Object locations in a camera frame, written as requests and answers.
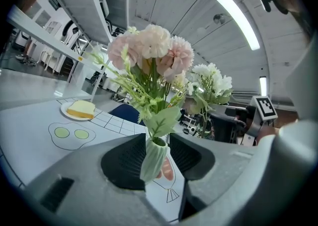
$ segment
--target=fluorescent light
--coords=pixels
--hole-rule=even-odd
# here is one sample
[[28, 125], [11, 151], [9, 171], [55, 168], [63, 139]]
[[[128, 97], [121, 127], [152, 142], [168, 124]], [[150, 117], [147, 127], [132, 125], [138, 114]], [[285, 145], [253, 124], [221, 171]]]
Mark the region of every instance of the fluorescent light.
[[266, 96], [267, 95], [267, 82], [266, 82], [266, 77], [259, 77], [259, 83], [260, 83], [260, 94], [261, 96]]
[[232, 16], [235, 22], [238, 24], [242, 30], [249, 46], [252, 50], [257, 50], [260, 48], [257, 37], [248, 22], [247, 18], [244, 16], [243, 12], [239, 9], [237, 4], [233, 0], [216, 0], [218, 1], [224, 9]]

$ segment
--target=flower bouquet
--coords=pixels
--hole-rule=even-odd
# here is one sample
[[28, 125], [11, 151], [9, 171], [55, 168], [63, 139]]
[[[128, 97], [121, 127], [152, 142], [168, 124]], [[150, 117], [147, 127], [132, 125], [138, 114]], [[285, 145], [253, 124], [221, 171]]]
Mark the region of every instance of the flower bouquet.
[[193, 94], [195, 105], [190, 106], [192, 114], [200, 114], [203, 118], [202, 129], [197, 129], [202, 138], [208, 122], [208, 111], [213, 110], [213, 104], [225, 104], [232, 93], [232, 78], [222, 77], [215, 64], [196, 65], [192, 69], [192, 81], [188, 85], [189, 94]]
[[[109, 68], [116, 75], [113, 82], [130, 94], [130, 104], [139, 111], [138, 122], [143, 120], [149, 130], [141, 169], [141, 179], [148, 182], [158, 175], [167, 153], [160, 137], [174, 132], [180, 117], [188, 85], [185, 72], [192, 66], [193, 50], [183, 38], [171, 37], [166, 29], [151, 24], [142, 31], [129, 27], [108, 45], [107, 52], [119, 70]], [[167, 102], [171, 87], [178, 92]]]

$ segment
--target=green circle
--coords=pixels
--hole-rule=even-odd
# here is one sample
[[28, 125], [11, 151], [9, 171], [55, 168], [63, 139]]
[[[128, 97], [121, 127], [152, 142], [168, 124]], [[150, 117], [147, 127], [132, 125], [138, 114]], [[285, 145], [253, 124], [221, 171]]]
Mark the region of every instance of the green circle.
[[68, 135], [70, 135], [69, 130], [64, 127], [56, 128], [54, 133], [58, 138], [66, 138]]
[[89, 134], [87, 131], [84, 131], [84, 130], [76, 130], [75, 136], [81, 140], [84, 140], [88, 138]]

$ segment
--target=ceiling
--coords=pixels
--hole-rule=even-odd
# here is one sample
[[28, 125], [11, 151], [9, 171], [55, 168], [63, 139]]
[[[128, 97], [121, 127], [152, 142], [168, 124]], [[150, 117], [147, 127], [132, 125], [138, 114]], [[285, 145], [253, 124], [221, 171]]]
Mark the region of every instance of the ceiling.
[[152, 23], [185, 38], [195, 51], [194, 64], [213, 62], [222, 74], [233, 78], [238, 93], [260, 93], [259, 77], [267, 76], [274, 103], [290, 105], [282, 82], [306, 47], [300, 26], [272, 3], [267, 13], [260, 0], [234, 1], [252, 25], [259, 50], [250, 49], [231, 17], [226, 16], [222, 25], [213, 21], [215, 14], [228, 15], [216, 0], [129, 0], [128, 25], [143, 29]]

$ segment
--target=bread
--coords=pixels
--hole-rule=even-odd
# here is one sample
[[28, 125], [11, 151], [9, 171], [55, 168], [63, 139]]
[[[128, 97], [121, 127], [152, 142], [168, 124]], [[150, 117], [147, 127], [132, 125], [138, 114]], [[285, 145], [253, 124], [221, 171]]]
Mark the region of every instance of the bread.
[[72, 116], [94, 118], [95, 104], [78, 100], [74, 102], [68, 109], [67, 112]]

